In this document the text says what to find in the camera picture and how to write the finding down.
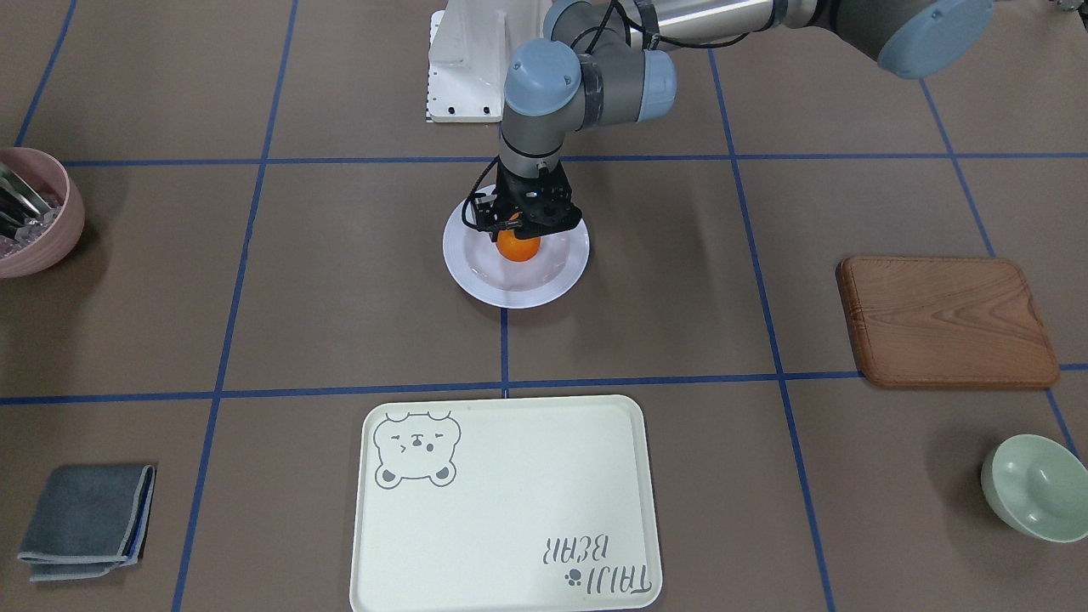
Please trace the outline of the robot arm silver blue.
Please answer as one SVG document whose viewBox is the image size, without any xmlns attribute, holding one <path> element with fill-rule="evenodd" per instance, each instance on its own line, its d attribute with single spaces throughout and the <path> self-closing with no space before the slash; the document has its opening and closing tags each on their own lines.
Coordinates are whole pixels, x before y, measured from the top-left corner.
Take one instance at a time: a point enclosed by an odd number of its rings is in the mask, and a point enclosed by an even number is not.
<svg viewBox="0 0 1088 612">
<path fill-rule="evenodd" d="M 502 86 L 494 189 L 470 189 L 462 224 L 496 241 L 571 231 L 581 209 L 561 166 L 566 137 L 667 115 L 677 97 L 670 51 L 715 50 L 786 26 L 828 30 L 903 79 L 962 57 L 994 15 L 991 1 L 556 1 L 537 38 L 509 60 Z"/>
</svg>

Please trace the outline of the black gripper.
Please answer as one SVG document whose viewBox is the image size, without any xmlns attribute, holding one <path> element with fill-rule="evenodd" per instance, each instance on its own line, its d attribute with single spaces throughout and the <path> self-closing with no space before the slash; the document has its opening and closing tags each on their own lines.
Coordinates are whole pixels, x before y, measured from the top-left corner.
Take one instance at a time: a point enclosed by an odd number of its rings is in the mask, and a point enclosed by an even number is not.
<svg viewBox="0 0 1088 612">
<path fill-rule="evenodd" d="M 479 231 L 497 234 L 508 230 L 512 238 L 533 241 L 536 230 L 554 227 L 548 216 L 549 189 L 547 172 L 536 178 L 520 178 L 504 163 L 498 163 L 495 200 L 493 204 L 478 204 Z"/>
</svg>

